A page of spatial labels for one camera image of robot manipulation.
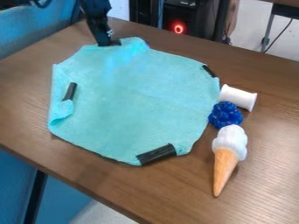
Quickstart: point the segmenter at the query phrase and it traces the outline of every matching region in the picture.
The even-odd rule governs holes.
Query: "table leg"
[[[262,53],[265,52],[266,46],[268,45],[268,42],[269,42],[268,39],[269,39],[269,35],[271,32],[274,17],[275,17],[275,14],[271,11],[270,19],[269,19],[268,26],[266,29],[266,34],[265,34],[265,37],[263,38],[263,40],[261,41],[261,52]]]
[[[47,175],[41,171],[37,172],[34,180],[31,197],[27,207],[26,215],[24,218],[24,224],[34,224],[38,216],[38,210],[40,202],[43,198],[43,193],[45,190],[45,182]]]

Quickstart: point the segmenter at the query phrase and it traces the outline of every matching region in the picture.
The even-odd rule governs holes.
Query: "blue chair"
[[[72,23],[75,0],[53,0],[45,9],[20,6],[0,11],[0,59]],[[0,223],[24,223],[37,169],[0,149]],[[48,177],[37,224],[66,224],[91,199],[57,179]]]

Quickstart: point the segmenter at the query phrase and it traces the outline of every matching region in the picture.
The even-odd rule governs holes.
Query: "toy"
[[[214,106],[208,119],[219,130],[227,125],[241,124],[243,122],[243,115],[237,109],[236,105],[229,101],[223,101]]]
[[[220,91],[220,102],[232,102],[238,107],[252,111],[256,101],[257,94],[251,94],[238,88],[223,85]]]
[[[212,141],[215,153],[213,194],[218,197],[234,168],[247,156],[247,135],[239,125],[222,128]]]

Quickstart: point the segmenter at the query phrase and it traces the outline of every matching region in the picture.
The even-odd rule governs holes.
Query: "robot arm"
[[[87,25],[99,46],[120,45],[112,40],[113,31],[108,26],[108,12],[112,9],[108,0],[80,0],[80,6],[86,14]]]

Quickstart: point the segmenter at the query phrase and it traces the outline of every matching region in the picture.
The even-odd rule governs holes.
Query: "waffle cone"
[[[238,162],[236,153],[230,149],[221,148],[215,151],[213,187],[215,197],[221,194]]]

